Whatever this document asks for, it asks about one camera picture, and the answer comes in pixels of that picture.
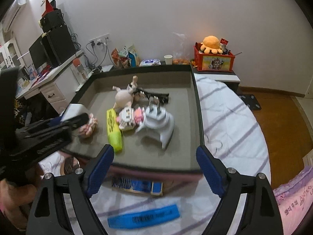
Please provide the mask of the white charger cube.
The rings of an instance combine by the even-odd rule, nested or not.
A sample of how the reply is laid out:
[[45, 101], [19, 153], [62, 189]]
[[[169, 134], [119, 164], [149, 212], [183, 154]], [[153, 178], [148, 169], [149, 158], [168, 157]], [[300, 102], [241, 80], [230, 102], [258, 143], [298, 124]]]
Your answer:
[[66, 110], [62, 113], [61, 122], [69, 120], [73, 117], [81, 115], [83, 113], [89, 114], [89, 110], [82, 104], [79, 103], [71, 103], [68, 105]]

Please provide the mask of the rose gold round compact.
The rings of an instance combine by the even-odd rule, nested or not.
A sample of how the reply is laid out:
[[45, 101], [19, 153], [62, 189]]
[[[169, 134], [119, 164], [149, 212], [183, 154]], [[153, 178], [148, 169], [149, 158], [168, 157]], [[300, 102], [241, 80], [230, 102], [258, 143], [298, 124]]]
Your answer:
[[65, 176], [71, 174], [80, 167], [80, 163], [75, 157], [65, 158], [60, 166], [60, 175]]

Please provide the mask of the blue highlighter pen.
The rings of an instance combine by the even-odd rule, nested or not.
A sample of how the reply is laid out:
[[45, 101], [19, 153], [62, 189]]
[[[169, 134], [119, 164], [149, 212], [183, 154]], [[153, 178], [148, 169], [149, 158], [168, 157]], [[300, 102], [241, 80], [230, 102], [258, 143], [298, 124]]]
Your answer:
[[176, 204], [143, 212], [129, 213], [108, 218], [112, 229], [140, 229], [159, 225], [180, 217]]

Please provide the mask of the pink striped block toy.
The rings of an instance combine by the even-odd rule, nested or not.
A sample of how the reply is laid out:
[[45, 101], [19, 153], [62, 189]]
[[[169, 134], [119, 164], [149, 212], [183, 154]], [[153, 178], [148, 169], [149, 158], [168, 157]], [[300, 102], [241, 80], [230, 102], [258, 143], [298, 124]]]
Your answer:
[[93, 113], [90, 113], [89, 121], [78, 129], [79, 137], [88, 138], [92, 136], [97, 125], [98, 125], [98, 119], [94, 116]]

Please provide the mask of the pink printed pillow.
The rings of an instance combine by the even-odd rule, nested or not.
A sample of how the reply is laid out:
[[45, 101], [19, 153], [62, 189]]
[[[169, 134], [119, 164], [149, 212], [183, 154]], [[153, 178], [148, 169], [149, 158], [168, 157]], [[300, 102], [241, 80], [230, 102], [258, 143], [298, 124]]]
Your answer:
[[312, 167], [306, 166], [273, 193], [281, 214], [283, 233], [292, 234], [312, 205]]

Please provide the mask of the white desk with drawers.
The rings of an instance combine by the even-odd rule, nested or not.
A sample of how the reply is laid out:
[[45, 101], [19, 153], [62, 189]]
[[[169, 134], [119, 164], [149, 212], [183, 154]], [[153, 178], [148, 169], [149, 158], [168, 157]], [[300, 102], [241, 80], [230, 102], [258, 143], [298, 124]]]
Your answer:
[[48, 103], [61, 114], [72, 101], [75, 92], [86, 76], [77, 70], [73, 60], [84, 55], [82, 50], [76, 52], [62, 65], [52, 69], [46, 76], [30, 81], [17, 95], [17, 99], [30, 99], [42, 94]]

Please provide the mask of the yellow highlighter pen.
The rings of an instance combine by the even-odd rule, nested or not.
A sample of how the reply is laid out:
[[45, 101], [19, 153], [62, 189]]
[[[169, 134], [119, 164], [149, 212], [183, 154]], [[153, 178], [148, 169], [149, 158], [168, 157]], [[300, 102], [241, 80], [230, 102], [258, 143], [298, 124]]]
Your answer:
[[113, 108], [106, 111], [106, 127], [108, 142], [115, 153], [122, 151], [122, 134], [117, 123], [117, 114]]

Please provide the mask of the pink white block figure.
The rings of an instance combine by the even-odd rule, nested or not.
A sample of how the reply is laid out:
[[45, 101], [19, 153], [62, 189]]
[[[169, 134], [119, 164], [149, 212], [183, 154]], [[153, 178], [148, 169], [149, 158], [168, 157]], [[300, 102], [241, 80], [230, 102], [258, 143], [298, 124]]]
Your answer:
[[138, 107], [134, 109], [132, 107], [125, 107], [116, 118], [119, 129], [121, 131], [134, 129], [143, 123], [144, 115], [144, 108]]

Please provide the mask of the black computer tower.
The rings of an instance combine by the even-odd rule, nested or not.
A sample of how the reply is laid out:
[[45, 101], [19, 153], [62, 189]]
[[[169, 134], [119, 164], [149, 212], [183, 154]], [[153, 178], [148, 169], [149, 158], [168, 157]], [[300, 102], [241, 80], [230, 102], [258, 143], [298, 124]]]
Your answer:
[[76, 53], [67, 26], [60, 26], [41, 36], [48, 63], [52, 68], [62, 65]]

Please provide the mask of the white glass door cabinet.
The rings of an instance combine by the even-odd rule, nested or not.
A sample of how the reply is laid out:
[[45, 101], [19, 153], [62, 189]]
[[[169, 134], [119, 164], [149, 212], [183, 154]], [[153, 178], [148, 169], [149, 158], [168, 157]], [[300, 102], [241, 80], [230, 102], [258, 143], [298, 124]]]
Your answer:
[[9, 69], [11, 67], [23, 68], [25, 62], [21, 58], [17, 42], [15, 38], [6, 42], [0, 50], [1, 70]]

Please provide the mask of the pink black tray box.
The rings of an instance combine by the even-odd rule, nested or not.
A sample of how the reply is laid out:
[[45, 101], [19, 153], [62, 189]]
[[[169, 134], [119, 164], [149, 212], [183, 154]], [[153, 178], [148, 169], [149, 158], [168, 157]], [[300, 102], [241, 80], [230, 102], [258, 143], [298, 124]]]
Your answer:
[[200, 99], [189, 65], [161, 65], [92, 75], [72, 104], [98, 123], [76, 132], [67, 154], [90, 160], [110, 144], [112, 170], [150, 178], [194, 180], [204, 143]]

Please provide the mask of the red cone hat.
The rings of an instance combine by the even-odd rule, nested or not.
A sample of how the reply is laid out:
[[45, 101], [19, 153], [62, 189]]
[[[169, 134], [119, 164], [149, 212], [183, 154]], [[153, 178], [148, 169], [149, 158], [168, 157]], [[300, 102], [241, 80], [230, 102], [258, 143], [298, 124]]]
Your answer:
[[45, 0], [45, 10], [41, 17], [43, 18], [46, 14], [52, 11], [54, 11], [54, 7], [51, 5], [51, 3], [48, 0]]

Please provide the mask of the white paper cup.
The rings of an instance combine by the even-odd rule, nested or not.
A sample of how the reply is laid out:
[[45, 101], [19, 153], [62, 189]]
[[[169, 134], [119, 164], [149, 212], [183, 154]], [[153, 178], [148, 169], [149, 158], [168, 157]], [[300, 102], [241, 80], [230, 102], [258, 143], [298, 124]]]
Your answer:
[[173, 60], [173, 56], [172, 55], [165, 55], [163, 58], [165, 59], [165, 64], [166, 65], [172, 65], [172, 60]]

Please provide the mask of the white bedside table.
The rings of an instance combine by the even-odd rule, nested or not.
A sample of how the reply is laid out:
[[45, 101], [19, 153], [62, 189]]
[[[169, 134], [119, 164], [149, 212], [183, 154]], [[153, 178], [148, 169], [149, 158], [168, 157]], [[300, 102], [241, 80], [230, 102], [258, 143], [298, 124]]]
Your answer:
[[192, 68], [195, 74], [195, 78], [198, 80], [211, 79], [224, 83], [233, 92], [237, 93], [240, 84], [239, 77], [235, 72], [215, 72], [215, 71], [203, 71], [200, 72], [196, 70], [195, 67]]

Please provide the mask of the red cartoon storage crate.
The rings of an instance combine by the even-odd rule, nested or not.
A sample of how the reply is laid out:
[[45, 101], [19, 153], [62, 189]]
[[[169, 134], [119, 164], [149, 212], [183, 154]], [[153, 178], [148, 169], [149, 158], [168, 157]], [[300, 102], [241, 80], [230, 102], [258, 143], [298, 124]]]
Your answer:
[[196, 69], [199, 72], [215, 71], [215, 72], [232, 72], [235, 55], [229, 52], [228, 55], [222, 54], [204, 54], [201, 50], [201, 43], [194, 45], [194, 61]]

